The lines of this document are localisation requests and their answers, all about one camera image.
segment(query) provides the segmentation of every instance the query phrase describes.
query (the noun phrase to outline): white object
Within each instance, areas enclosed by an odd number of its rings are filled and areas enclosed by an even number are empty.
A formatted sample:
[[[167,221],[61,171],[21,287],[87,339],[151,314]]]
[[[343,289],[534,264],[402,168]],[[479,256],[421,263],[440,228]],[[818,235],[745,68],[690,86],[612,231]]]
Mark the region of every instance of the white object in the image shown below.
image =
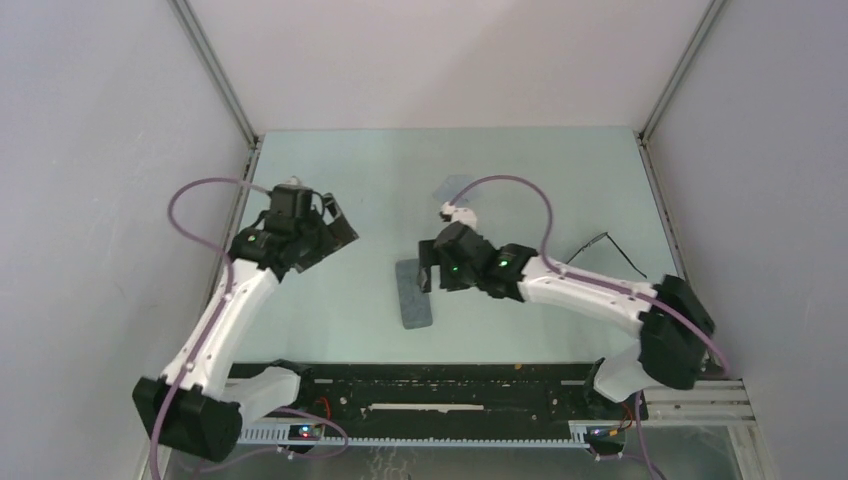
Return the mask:
[[[634,339],[639,338],[642,329],[639,315],[650,310],[651,305],[636,298],[635,294],[656,297],[657,292],[650,283],[618,280],[553,260],[551,263],[560,270],[561,275],[548,269],[538,256],[527,262],[521,271],[524,279],[518,283],[518,290],[524,300],[576,310],[606,321]],[[583,283],[565,276],[566,272],[615,283],[628,288],[632,294],[621,294]],[[639,363],[640,349],[636,343],[618,355],[606,358],[595,376],[595,390],[614,402],[623,402],[634,392],[660,386],[659,382],[645,373]]]
[[[477,230],[477,215],[470,208],[460,208],[451,205],[450,202],[442,204],[442,215],[450,217],[451,222],[459,222],[468,225],[472,230]]]
[[[230,293],[224,293],[226,284],[224,280],[220,281],[200,322],[180,353],[165,367],[162,375],[166,377],[166,383],[173,384],[201,332],[212,320],[218,303],[226,295],[228,301],[194,361],[188,363],[188,372],[180,388],[190,390],[197,385],[209,398],[238,402],[241,405],[242,421],[247,425],[277,407],[294,402],[300,388],[300,377],[285,368],[269,367],[256,377],[239,382],[235,386],[226,386],[236,348],[259,306],[268,298],[274,287],[280,284],[270,269],[260,270],[255,262],[236,260],[233,262],[233,272]]]
[[[458,411],[483,411],[483,405],[469,403],[372,403],[369,410],[418,410],[436,411],[441,413]]]

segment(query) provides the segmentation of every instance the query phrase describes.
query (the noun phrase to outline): red wire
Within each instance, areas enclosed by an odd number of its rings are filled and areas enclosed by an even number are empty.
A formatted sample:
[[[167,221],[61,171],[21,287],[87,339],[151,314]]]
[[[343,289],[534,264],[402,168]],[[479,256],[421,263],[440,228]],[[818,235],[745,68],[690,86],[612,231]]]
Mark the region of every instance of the red wire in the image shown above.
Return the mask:
[[[327,400],[327,397],[320,397],[318,400],[324,404],[324,408],[327,410],[327,420],[329,420],[333,416],[333,412],[330,410],[330,401]]]
[[[624,429],[627,430],[628,428],[633,426],[633,410],[630,410],[630,407],[628,407],[627,404],[624,402],[621,403],[621,406],[624,407],[624,410],[627,411],[627,417],[621,420],[621,426],[624,426],[624,420],[630,419],[630,423],[628,423],[627,426],[624,427]]]

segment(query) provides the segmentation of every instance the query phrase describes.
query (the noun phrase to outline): white wall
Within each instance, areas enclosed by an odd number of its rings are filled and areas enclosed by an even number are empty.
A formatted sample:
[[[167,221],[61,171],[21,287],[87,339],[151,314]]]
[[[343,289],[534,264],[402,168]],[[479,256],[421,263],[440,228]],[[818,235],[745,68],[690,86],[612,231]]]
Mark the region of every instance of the white wall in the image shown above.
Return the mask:
[[[246,145],[168,3],[0,7],[0,478],[134,478],[130,397],[196,322],[213,255],[170,194]],[[180,216],[222,238],[234,192]]]
[[[709,0],[193,0],[254,127],[641,128]]]
[[[845,478],[848,3],[730,2],[653,141],[786,480]]]

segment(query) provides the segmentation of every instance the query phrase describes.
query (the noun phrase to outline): light blue table surface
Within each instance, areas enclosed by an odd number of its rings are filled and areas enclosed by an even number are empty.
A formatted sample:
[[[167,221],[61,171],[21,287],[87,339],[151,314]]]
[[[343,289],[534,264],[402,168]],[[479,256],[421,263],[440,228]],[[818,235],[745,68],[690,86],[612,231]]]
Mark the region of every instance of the light blue table surface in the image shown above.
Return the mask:
[[[490,128],[274,132],[254,181],[297,175],[332,192],[360,239],[302,275],[290,273],[259,311],[237,361],[593,362],[628,346],[622,332],[562,308],[495,300],[469,290],[431,295],[434,324],[401,325],[395,262],[445,226],[433,192],[449,175],[523,176],[550,196],[550,255],[564,260],[609,231],[651,281],[674,272],[633,133],[626,128]],[[496,247],[537,247],[545,210],[516,183],[481,185],[471,201]],[[242,226],[267,208],[251,194]],[[608,241],[574,265],[639,280]]]

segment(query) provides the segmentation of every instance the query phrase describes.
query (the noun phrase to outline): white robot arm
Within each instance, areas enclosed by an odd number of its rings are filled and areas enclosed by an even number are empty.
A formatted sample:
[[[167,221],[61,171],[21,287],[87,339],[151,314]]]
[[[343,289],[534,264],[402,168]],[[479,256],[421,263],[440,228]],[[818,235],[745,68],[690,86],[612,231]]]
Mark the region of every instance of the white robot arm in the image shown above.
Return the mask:
[[[666,276],[658,285],[629,282],[542,259],[536,250],[521,245],[495,249],[477,233],[472,210],[446,203],[441,216],[449,225],[436,239],[419,243],[422,291],[431,290],[430,267],[439,266],[442,289],[476,287],[494,298],[557,305],[623,330],[639,343],[603,359],[589,379],[594,392],[608,401],[623,402],[652,386],[694,386],[706,346],[645,300],[674,305],[711,336],[715,326],[683,280]]]
[[[316,195],[320,213],[312,207]],[[176,358],[159,378],[141,378],[133,390],[136,409],[152,435],[164,399],[176,388],[159,442],[212,461],[229,455],[243,425],[294,403],[303,393],[307,369],[286,361],[226,385],[233,356],[259,307],[289,270],[303,272],[358,238],[330,194],[318,195],[292,179],[269,196],[270,208],[233,239],[229,288],[222,279]]]

